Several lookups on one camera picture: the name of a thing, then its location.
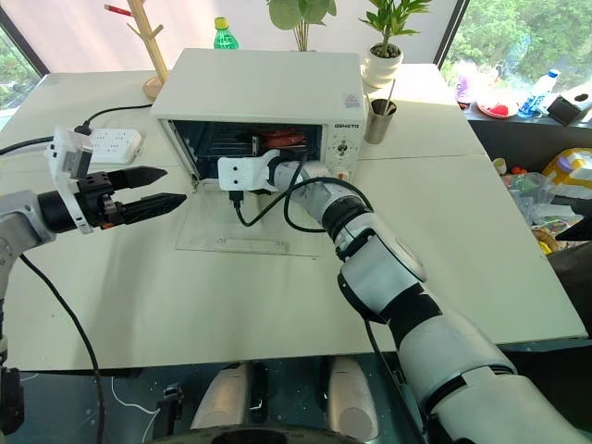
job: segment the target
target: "potted plant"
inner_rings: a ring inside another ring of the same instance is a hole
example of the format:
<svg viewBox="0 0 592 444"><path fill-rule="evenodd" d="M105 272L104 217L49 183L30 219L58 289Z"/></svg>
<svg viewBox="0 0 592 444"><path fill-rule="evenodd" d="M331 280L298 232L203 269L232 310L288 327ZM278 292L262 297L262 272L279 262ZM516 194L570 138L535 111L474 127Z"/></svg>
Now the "potted plant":
<svg viewBox="0 0 592 444"><path fill-rule="evenodd" d="M268 0L272 23L284 31L292 30L299 51L308 51L308 28L323 25L328 13L337 14L335 0Z"/></svg>
<svg viewBox="0 0 592 444"><path fill-rule="evenodd" d="M394 0L370 0L377 11L366 12L366 18L360 18L368 26L382 34L382 42L372 45L364 61L362 77L370 86L381 88L388 85L394 78L397 68L403 61L403 51L399 46L389 43L395 35L412 35L418 33L406 30L405 24L413 13L427 12L427 4L431 0L401 0L395 6Z"/></svg>

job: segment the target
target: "white table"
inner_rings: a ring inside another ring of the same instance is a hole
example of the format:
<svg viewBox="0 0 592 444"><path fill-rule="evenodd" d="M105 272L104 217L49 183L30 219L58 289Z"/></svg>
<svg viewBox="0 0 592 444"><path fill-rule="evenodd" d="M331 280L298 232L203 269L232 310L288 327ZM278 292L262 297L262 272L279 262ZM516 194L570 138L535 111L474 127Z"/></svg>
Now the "white table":
<svg viewBox="0 0 592 444"><path fill-rule="evenodd" d="M55 124L76 126L103 108L145 103L140 86L150 77L52 75L0 133L0 147L49 135ZM364 148L354 183L421 257L430 289L497 343L585 335L435 67L403 66L396 99L397 125L381 145ZM148 110L112 113L93 124L139 129L145 140L134 164L169 171L149 187L118 192L119 200L188 189ZM53 188L39 151L1 161L0 194ZM78 314L102 367L371 350L362 320L337 288L339 260L327 237L318 237L318 257L181 251L175 245L186 211L185 203L134 226L65 233L29 252ZM10 365L90 367L74 326L21 263L10 277L5 311ZM392 350L386 329L376 330L381 346Z"/></svg>

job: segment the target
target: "metal cup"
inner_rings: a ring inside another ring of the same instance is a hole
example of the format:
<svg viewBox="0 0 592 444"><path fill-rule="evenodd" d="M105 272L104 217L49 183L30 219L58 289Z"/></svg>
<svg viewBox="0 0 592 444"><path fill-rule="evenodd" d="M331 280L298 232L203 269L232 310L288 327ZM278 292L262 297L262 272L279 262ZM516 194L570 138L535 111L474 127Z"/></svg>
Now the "metal cup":
<svg viewBox="0 0 592 444"><path fill-rule="evenodd" d="M368 143L376 144L383 141L395 111L397 111L397 106L393 101L375 99L370 102L368 119L366 120L366 133L364 135L364 139Z"/></svg>

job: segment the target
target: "electrical outlet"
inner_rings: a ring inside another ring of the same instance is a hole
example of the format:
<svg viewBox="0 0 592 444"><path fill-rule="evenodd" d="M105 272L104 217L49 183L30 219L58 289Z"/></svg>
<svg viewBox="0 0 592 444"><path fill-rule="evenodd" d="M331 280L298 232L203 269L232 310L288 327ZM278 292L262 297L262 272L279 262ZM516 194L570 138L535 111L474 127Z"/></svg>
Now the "electrical outlet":
<svg viewBox="0 0 592 444"><path fill-rule="evenodd" d="M92 164L129 164L142 142L142 136L135 129L93 129L89 139Z"/></svg>

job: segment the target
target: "window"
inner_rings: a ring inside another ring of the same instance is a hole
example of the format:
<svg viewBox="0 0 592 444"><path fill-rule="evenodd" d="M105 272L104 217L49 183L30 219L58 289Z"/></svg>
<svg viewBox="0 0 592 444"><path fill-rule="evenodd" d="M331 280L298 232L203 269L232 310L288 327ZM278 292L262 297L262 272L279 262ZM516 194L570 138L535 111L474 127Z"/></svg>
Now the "window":
<svg viewBox="0 0 592 444"><path fill-rule="evenodd" d="M40 78L39 73L0 28L0 129Z"/></svg>
<svg viewBox="0 0 592 444"><path fill-rule="evenodd" d="M463 69L481 87L521 102L550 68L555 93L592 89L592 1L470 0L442 74L453 86Z"/></svg>

